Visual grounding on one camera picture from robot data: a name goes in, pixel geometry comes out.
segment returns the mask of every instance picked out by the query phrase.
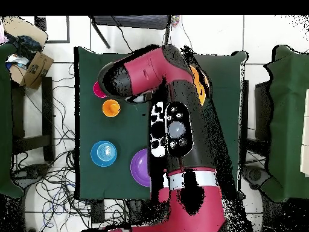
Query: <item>orange object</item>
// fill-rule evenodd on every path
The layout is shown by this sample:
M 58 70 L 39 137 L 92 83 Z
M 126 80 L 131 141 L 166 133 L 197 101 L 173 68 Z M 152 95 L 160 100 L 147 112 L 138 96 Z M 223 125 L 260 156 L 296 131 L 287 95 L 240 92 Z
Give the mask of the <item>orange object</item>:
M 201 84 L 201 82 L 200 82 L 200 76 L 199 76 L 199 73 L 197 72 L 196 68 L 193 67 L 193 66 L 190 66 L 190 68 L 191 68 L 191 71 L 192 71 L 193 76 L 194 76 L 193 83 L 196 86 L 196 91 L 197 91 L 197 93 L 199 95 L 200 104 L 203 106 L 204 102 L 206 100 L 205 86 L 206 86 L 207 89 L 208 89 L 208 86 L 209 86 L 209 82 L 208 82 L 207 76 L 205 76 L 205 74 L 203 73 L 204 81 L 206 83 L 206 85 L 203 86 Z
M 103 113 L 108 117 L 116 117 L 120 112 L 120 105 L 115 100 L 106 100 L 102 106 Z

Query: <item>blue cup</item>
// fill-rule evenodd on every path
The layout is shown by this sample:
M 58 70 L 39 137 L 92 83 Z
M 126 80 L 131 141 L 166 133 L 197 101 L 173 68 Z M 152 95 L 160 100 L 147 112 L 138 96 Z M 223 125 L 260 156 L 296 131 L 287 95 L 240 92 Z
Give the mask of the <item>blue cup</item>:
M 116 147 L 109 141 L 99 141 L 91 149 L 91 159 L 100 167 L 111 166 L 116 158 Z

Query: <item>grey circular button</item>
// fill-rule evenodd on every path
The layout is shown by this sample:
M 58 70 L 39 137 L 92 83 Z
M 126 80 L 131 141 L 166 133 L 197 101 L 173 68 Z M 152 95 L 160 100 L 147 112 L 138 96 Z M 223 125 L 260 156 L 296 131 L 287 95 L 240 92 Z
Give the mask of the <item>grey circular button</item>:
M 170 146 L 171 146 L 172 149 L 174 149 L 174 148 L 176 147 L 176 142 L 175 142 L 175 141 L 172 141 L 172 142 L 170 143 Z
M 182 138 L 179 140 L 179 145 L 181 145 L 182 147 L 183 146 L 186 146 L 186 139 Z
M 172 122 L 168 127 L 168 134 L 173 139 L 180 138 L 185 132 L 185 125 L 179 121 Z

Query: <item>black circle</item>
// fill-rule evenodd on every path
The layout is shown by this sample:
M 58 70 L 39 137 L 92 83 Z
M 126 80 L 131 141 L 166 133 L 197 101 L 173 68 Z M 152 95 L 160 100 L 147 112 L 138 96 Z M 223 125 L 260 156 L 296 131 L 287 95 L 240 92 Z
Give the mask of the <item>black circle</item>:
M 157 116 L 156 115 L 152 115 L 150 117 L 150 119 L 151 119 L 152 122 L 155 122 L 157 120 Z
M 156 107 L 154 108 L 154 111 L 155 111 L 155 113 L 161 113 L 162 108 L 156 106 Z
M 159 147 L 159 141 L 153 141 L 151 145 L 153 149 L 156 149 L 157 147 Z
M 150 133 L 152 134 L 153 138 L 155 139 L 160 139 L 164 136 L 165 134 L 165 127 L 164 123 L 159 121 L 155 122 L 151 127 L 150 127 Z

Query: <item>green cloth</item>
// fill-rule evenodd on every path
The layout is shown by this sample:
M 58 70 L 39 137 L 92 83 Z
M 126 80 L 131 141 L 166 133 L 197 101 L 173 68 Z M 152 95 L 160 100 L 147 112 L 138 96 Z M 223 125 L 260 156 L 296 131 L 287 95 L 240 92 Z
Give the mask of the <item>green cloth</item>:
M 7 58 L 16 52 L 14 45 L 0 45 L 0 193 L 12 198 L 24 195 L 22 189 L 16 186 L 10 177 L 13 141 L 13 117 L 11 101 L 11 77 L 5 66 Z
M 108 118 L 102 113 L 102 104 L 106 99 L 96 97 L 92 90 L 100 69 L 111 61 L 126 57 L 126 54 L 95 54 L 81 47 L 78 52 L 80 199 L 148 199 L 150 189 L 135 182 L 130 173 L 132 157 L 148 144 L 148 103 L 131 105 L 118 100 L 120 113 L 116 117 Z M 232 173 L 236 182 L 240 63 L 246 59 L 246 53 L 195 57 L 214 86 L 215 108 L 232 159 Z M 117 148 L 117 159 L 110 167 L 98 167 L 91 160 L 91 148 L 100 140 L 110 141 Z
M 129 104 L 117 100 L 120 113 L 107 117 L 102 112 L 106 98 L 93 92 L 98 73 L 109 62 L 126 54 L 95 54 L 81 47 L 80 72 L 80 198 L 149 199 L 150 189 L 139 185 L 130 173 L 130 163 L 138 151 L 147 148 L 148 103 Z M 110 141 L 117 149 L 117 159 L 109 167 L 99 167 L 91 160 L 91 148 L 98 141 Z
M 268 64 L 273 118 L 271 144 L 266 168 L 273 176 L 261 187 L 273 201 L 309 198 L 309 178 L 300 171 L 305 97 L 309 88 L 309 55 L 280 45 L 275 61 Z

